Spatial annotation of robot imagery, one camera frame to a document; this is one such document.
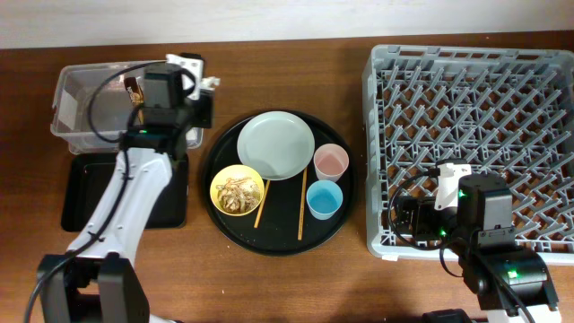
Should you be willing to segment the brown snack wrapper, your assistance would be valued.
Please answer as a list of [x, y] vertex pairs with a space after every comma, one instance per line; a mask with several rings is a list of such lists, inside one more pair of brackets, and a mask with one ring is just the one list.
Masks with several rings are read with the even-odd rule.
[[132, 105], [137, 108], [144, 103], [143, 91], [135, 77], [127, 77], [124, 79], [124, 85], [129, 95]]

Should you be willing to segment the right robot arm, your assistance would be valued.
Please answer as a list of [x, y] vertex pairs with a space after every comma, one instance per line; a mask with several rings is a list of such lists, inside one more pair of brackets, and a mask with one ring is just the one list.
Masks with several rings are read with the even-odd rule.
[[548, 267], [534, 251], [516, 243], [512, 195], [494, 174], [443, 176], [434, 198], [392, 195], [387, 211], [390, 227], [411, 218], [415, 238], [438, 240], [438, 252], [458, 257], [461, 278], [474, 293], [490, 322], [560, 322]]

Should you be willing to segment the white tissue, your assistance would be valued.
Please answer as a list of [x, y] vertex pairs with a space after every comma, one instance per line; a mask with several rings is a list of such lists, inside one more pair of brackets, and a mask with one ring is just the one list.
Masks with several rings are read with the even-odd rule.
[[205, 77], [201, 81], [201, 88], [203, 90], [213, 91], [221, 84], [221, 79], [215, 76]]

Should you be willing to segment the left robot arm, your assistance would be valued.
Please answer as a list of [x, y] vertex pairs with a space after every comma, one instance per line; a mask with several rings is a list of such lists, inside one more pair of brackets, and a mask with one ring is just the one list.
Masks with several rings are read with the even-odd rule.
[[158, 322], [135, 273], [135, 255], [157, 199], [187, 156], [187, 132], [213, 123], [213, 91], [198, 54], [140, 64], [143, 102], [114, 138], [113, 175], [64, 254], [46, 255], [23, 314], [41, 302], [47, 322]]

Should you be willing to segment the grey plate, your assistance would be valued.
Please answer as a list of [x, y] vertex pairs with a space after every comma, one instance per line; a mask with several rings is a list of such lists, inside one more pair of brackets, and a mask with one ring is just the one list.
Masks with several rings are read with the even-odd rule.
[[270, 111], [250, 119], [240, 130], [237, 153], [242, 164], [263, 179], [284, 180], [301, 173], [315, 152], [315, 137], [300, 117]]

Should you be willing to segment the peanut shells and rice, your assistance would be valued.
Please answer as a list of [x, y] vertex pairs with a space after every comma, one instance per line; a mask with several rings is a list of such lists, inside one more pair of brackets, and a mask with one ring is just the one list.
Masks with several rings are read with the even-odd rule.
[[253, 210], [259, 203], [261, 192], [257, 183], [250, 177], [227, 178], [216, 187], [217, 199], [224, 212], [244, 214]]

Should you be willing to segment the blue cup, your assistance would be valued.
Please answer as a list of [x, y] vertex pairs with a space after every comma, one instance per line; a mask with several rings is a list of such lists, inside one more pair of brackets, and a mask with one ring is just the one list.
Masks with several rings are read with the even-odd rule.
[[306, 202], [311, 214], [318, 220], [328, 220], [342, 206], [343, 191], [333, 181], [318, 180], [310, 185]]

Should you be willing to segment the wooden chopstick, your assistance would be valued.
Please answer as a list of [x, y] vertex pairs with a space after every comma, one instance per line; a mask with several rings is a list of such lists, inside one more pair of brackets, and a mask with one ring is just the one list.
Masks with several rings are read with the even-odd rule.
[[304, 214], [305, 214], [305, 204], [306, 204], [306, 189], [307, 189], [307, 178], [308, 178], [308, 168], [306, 167], [303, 171], [302, 182], [301, 182], [301, 194], [300, 194], [300, 213], [298, 222], [298, 234], [297, 239], [302, 240], [303, 235], [303, 225], [304, 225]]
[[264, 210], [264, 206], [265, 206], [265, 200], [266, 200], [266, 197], [267, 197], [267, 194], [268, 194], [268, 190], [269, 190], [269, 187], [270, 187], [270, 183], [271, 183], [271, 180], [267, 180], [266, 183], [265, 183], [265, 187], [264, 187], [264, 192], [263, 192], [263, 195], [262, 195], [262, 199], [261, 199], [261, 202], [260, 202], [259, 207], [258, 207], [258, 210], [257, 210], [257, 217], [256, 217], [255, 222], [254, 222], [254, 228], [255, 228], [255, 229], [258, 228], [258, 226], [259, 226], [259, 224], [260, 224], [260, 221], [261, 221], [261, 217], [262, 217], [263, 210]]

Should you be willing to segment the yellow bowl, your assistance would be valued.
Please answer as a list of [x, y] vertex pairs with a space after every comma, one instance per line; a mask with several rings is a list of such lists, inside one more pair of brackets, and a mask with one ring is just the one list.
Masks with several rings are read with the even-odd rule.
[[[253, 210], [251, 210], [250, 212], [247, 212], [244, 214], [229, 214], [227, 212], [224, 212], [223, 209], [221, 208], [219, 202], [218, 202], [218, 199], [217, 199], [218, 190], [216, 189], [216, 187], [218, 185], [224, 184], [226, 182], [227, 178], [245, 178], [245, 177], [252, 178], [257, 183], [257, 185], [260, 189], [261, 197], [260, 197], [258, 205]], [[264, 184], [263, 179], [254, 169], [252, 169], [246, 165], [235, 164], [235, 165], [231, 165], [231, 166], [223, 168], [214, 176], [214, 178], [212, 179], [211, 184], [210, 184], [209, 195], [210, 195], [210, 198], [211, 198], [213, 205], [216, 207], [216, 209], [218, 211], [223, 212], [224, 214], [227, 214], [230, 216], [244, 216], [244, 215], [251, 213], [256, 208], [259, 207], [259, 204], [261, 202], [262, 195], [264, 192], [264, 187], [265, 187], [265, 184]]]

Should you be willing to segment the pink cup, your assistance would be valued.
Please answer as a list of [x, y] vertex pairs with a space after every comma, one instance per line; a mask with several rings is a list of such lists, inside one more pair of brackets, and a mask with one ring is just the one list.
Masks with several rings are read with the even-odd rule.
[[338, 144], [323, 144], [314, 154], [313, 164], [319, 180], [336, 182], [346, 172], [350, 163], [346, 150]]

